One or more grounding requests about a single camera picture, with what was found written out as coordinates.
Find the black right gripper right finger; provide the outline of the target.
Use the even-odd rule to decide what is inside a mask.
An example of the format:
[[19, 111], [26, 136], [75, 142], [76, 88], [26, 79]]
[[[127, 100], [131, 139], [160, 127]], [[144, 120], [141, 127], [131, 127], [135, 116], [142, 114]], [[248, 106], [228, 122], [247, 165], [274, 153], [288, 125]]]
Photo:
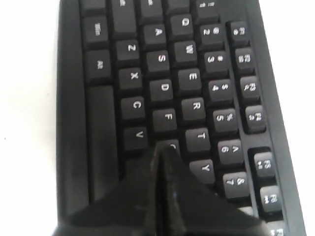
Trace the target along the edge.
[[268, 236], [263, 220], [239, 210], [201, 183], [174, 148], [159, 154], [164, 224], [171, 236]]

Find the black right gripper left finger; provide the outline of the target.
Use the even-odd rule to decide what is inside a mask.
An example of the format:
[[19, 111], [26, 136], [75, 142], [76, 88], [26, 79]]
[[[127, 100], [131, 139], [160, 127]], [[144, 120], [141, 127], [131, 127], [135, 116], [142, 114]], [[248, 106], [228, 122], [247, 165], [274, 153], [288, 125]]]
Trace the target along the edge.
[[55, 236], [158, 236], [159, 152], [148, 148], [130, 174], [106, 196], [72, 213]]

